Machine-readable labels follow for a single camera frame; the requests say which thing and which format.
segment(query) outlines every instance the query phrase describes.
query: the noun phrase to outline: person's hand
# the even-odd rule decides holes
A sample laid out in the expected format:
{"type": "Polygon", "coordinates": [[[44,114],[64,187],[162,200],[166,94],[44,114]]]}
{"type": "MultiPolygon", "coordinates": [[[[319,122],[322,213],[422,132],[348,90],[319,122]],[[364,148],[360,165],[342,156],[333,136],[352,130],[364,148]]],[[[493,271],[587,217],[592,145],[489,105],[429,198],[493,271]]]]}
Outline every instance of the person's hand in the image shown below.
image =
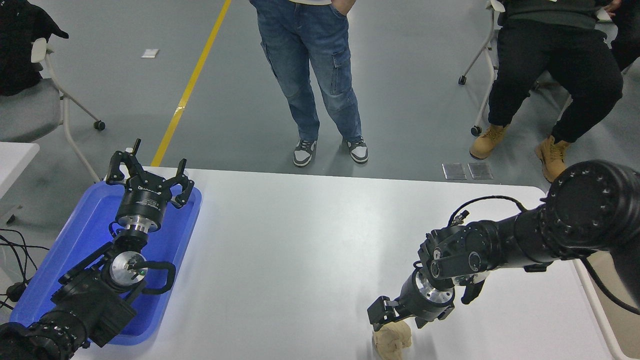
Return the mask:
{"type": "Polygon", "coordinates": [[[333,7],[338,10],[341,14],[347,15],[349,10],[353,7],[356,0],[331,0],[333,7]]]}
{"type": "Polygon", "coordinates": [[[616,16],[616,10],[622,4],[622,0],[611,0],[611,2],[603,9],[609,14],[610,17],[616,16]]]}

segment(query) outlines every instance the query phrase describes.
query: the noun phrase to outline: black robotic arm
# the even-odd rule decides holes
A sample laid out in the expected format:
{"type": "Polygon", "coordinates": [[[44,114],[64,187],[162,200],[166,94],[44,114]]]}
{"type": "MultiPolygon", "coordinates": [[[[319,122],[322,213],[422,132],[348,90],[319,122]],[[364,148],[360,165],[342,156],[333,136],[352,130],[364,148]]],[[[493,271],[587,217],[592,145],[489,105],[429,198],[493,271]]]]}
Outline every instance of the black robotic arm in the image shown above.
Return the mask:
{"type": "Polygon", "coordinates": [[[443,320],[482,290],[490,270],[543,272],[555,260],[584,259],[609,251],[635,303],[640,302],[640,177],[628,167],[585,161],[552,184],[543,205],[498,222],[482,220],[431,231],[420,261],[394,300],[379,297],[369,308],[374,330],[414,316],[418,328],[443,320]]]}
{"type": "Polygon", "coordinates": [[[39,321],[24,327],[19,323],[0,325],[1,360],[67,360],[89,340],[103,347],[136,316],[131,306],[140,295],[159,295],[173,286],[175,266],[166,261],[147,261],[141,250],[148,233],[160,229],[167,204],[181,208],[188,201],[194,182],[184,173],[186,160],[171,179],[143,170],[136,159],[140,146],[116,151],[111,157],[106,183],[123,185],[124,195],[112,223],[123,228],[111,230],[114,237],[71,268],[58,282],[62,287],[51,297],[55,307],[39,321]],[[123,163],[129,172],[120,171],[123,163]],[[173,196],[171,188],[182,191],[173,196]],[[166,270],[161,288],[148,288],[149,270],[166,270]]]}

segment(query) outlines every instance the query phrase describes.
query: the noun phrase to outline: jeans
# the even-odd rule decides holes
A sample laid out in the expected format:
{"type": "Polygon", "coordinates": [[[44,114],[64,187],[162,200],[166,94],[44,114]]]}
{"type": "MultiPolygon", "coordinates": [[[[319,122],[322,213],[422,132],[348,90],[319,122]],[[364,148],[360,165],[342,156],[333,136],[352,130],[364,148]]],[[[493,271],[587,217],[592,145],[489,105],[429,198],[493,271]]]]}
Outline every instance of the jeans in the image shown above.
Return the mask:
{"type": "Polygon", "coordinates": [[[351,87],[349,23],[333,5],[250,0],[258,13],[264,54],[289,103],[302,140],[317,140],[320,121],[309,79],[316,74],[324,107],[342,137],[361,139],[358,100],[351,87]]]}
{"type": "Polygon", "coordinates": [[[573,99],[551,135],[575,142],[622,97],[622,76],[605,37],[595,29],[507,20],[498,34],[498,77],[489,95],[489,123],[511,123],[547,70],[573,99]]]}
{"type": "Polygon", "coordinates": [[[640,1],[623,1],[612,20],[618,34],[611,51],[622,71],[640,56],[640,1]]]}

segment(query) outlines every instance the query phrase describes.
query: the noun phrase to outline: black cable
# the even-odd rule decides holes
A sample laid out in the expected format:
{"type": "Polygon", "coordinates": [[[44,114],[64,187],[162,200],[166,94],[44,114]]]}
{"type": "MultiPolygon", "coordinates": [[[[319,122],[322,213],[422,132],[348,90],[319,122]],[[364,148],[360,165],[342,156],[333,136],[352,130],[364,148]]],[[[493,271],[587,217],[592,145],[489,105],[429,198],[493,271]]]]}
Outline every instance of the black cable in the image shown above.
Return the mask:
{"type": "Polygon", "coordinates": [[[15,246],[13,245],[12,242],[10,242],[6,238],[4,238],[4,236],[2,236],[2,235],[0,235],[0,240],[5,241],[7,243],[7,245],[13,251],[13,254],[15,255],[15,259],[18,262],[18,267],[20,268],[20,274],[22,275],[22,280],[23,281],[27,281],[26,264],[24,264],[24,267],[22,267],[22,261],[20,260],[20,256],[18,255],[18,252],[15,250],[15,246]]]}
{"type": "Polygon", "coordinates": [[[27,284],[29,284],[29,281],[31,280],[31,279],[27,279],[27,266],[29,261],[33,265],[33,268],[36,271],[38,270],[38,266],[36,265],[35,261],[33,261],[33,258],[31,257],[31,254],[29,253],[28,249],[29,248],[44,249],[44,250],[49,250],[49,249],[43,246],[27,245],[27,241],[24,239],[24,236],[22,235],[22,233],[20,233],[20,231],[16,231],[12,229],[0,229],[0,231],[9,231],[12,233],[17,233],[22,240],[22,244],[14,243],[10,240],[7,240],[7,238],[5,238],[4,236],[0,235],[0,240],[5,242],[5,243],[0,243],[0,245],[9,246],[11,248],[11,250],[13,251],[13,255],[15,256],[15,259],[18,262],[18,267],[20,268],[20,274],[22,276],[21,282],[16,282],[14,285],[9,286],[6,290],[7,293],[0,295],[0,296],[7,296],[7,298],[4,301],[0,301],[0,308],[7,307],[9,309],[13,309],[11,305],[7,304],[7,300],[10,299],[11,301],[17,301],[17,299],[19,299],[20,296],[22,295],[22,292],[26,288],[27,284]],[[20,260],[20,256],[18,254],[18,250],[16,249],[16,247],[20,248],[24,253],[24,264],[22,264],[22,261],[20,260]]]}
{"type": "Polygon", "coordinates": [[[0,300],[0,309],[2,309],[3,307],[6,307],[9,310],[13,310],[13,306],[11,306],[11,305],[6,303],[7,300],[9,300],[9,296],[8,295],[7,295],[7,297],[5,298],[4,301],[0,300]]]}
{"type": "Polygon", "coordinates": [[[29,251],[27,250],[27,241],[24,239],[24,236],[22,235],[22,233],[18,230],[12,230],[12,229],[0,229],[0,231],[9,231],[12,233],[17,233],[18,235],[20,235],[20,239],[22,239],[22,246],[24,246],[22,248],[22,250],[24,251],[24,270],[25,270],[25,275],[26,275],[26,270],[27,270],[27,259],[29,259],[31,261],[31,264],[33,265],[33,267],[38,270],[38,267],[36,266],[35,261],[33,261],[33,259],[31,258],[31,255],[29,254],[29,251]]]}
{"type": "Polygon", "coordinates": [[[118,234],[120,234],[120,232],[124,229],[116,229],[115,231],[113,230],[113,224],[117,224],[117,221],[112,221],[111,223],[109,223],[109,232],[111,233],[111,236],[115,239],[118,234]]]}
{"type": "Polygon", "coordinates": [[[503,200],[509,200],[511,202],[514,202],[516,204],[516,206],[518,206],[518,209],[520,210],[521,213],[527,211],[528,209],[524,207],[524,205],[522,205],[522,203],[520,201],[517,201],[516,199],[512,198],[512,197],[508,197],[508,196],[504,196],[504,195],[491,195],[491,196],[483,196],[483,197],[479,197],[477,199],[473,199],[473,200],[469,200],[467,202],[465,202],[464,204],[460,205],[460,207],[458,209],[456,209],[456,211],[453,212],[453,214],[451,214],[451,217],[449,218],[449,222],[447,223],[448,226],[452,226],[453,225],[453,221],[456,218],[456,215],[458,214],[458,212],[460,212],[460,210],[464,209],[466,206],[473,204],[474,202],[480,201],[480,200],[488,200],[488,199],[503,199],[503,200]]]}
{"type": "Polygon", "coordinates": [[[627,310],[630,313],[640,315],[640,310],[618,299],[615,295],[611,293],[611,291],[609,291],[609,289],[607,289],[607,286],[605,286],[604,282],[602,282],[602,280],[598,276],[598,273],[596,272],[596,270],[593,268],[593,266],[591,266],[591,263],[586,258],[582,258],[580,260],[582,261],[582,264],[587,269],[587,272],[593,279],[593,282],[595,282],[596,285],[598,285],[598,287],[600,288],[600,290],[604,295],[607,295],[609,300],[613,301],[616,305],[622,307],[624,310],[627,310]]]}
{"type": "MultiPolygon", "coordinates": [[[[18,244],[18,243],[14,243],[14,242],[12,242],[12,241],[9,241],[9,242],[10,242],[11,244],[8,244],[8,243],[7,243],[7,244],[0,244],[0,246],[11,246],[11,245],[13,245],[13,246],[17,246],[17,247],[19,247],[19,248],[23,248],[23,247],[25,247],[24,245],[20,245],[20,244],[18,244]]],[[[26,247],[27,247],[27,248],[29,248],[29,249],[50,250],[48,247],[38,246],[38,245],[27,245],[26,247]]]]}

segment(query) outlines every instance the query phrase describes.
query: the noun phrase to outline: gray floor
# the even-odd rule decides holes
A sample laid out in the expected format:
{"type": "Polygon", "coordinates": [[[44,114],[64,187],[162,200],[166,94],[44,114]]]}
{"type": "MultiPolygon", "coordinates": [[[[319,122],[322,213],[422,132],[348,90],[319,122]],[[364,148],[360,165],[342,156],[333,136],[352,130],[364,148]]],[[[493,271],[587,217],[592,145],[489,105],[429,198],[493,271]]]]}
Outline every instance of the gray floor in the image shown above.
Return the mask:
{"type": "MultiPolygon", "coordinates": [[[[102,175],[112,153],[136,138],[143,140],[138,159],[150,164],[223,0],[32,3],[70,34],[68,40],[51,40],[63,86],[107,125],[97,132],[72,107],[73,135],[92,165],[102,175]],[[150,48],[160,49],[158,57],[141,59],[150,48]]],[[[482,1],[357,2],[349,15],[353,86],[370,160],[351,160],[319,108],[317,156],[300,169],[291,161],[297,130],[260,48],[255,10],[248,1],[232,1],[162,166],[187,158],[191,168],[445,181],[442,163],[475,162],[468,154],[474,140],[469,130],[488,84],[486,65],[472,69],[466,86],[458,85],[458,77],[480,46],[488,19],[482,1]]],[[[605,30],[615,34],[612,26],[605,30]]],[[[572,146],[566,162],[598,158],[640,168],[639,95],[636,66],[625,76],[624,98],[572,146]]],[[[561,89],[533,93],[486,160],[495,178],[467,182],[546,191],[533,149],[547,136],[565,97],[561,89]]],[[[40,152],[0,205],[22,204],[11,228],[33,245],[51,245],[92,182],[62,129],[37,142],[40,152]]],[[[38,262],[43,256],[35,252],[38,262]]],[[[2,266],[15,268],[9,259],[2,266]]]]}

